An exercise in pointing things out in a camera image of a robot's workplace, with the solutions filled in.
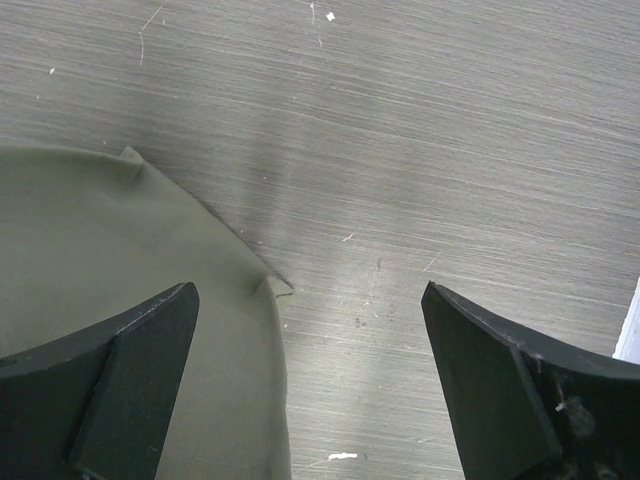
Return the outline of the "olive green canvas bag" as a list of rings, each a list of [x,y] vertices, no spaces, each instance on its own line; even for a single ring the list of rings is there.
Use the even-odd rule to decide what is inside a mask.
[[[200,308],[158,477],[289,478],[279,311],[292,287],[131,148],[2,147],[3,354],[184,282]]]

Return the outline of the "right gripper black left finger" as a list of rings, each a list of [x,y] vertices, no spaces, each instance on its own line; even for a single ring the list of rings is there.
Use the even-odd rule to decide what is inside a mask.
[[[4,479],[152,479],[199,313],[191,283],[1,360]]]

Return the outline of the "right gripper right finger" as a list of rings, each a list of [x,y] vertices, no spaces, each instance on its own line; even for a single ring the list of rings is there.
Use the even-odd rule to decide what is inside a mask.
[[[421,307],[468,479],[636,479],[639,367],[434,281]]]

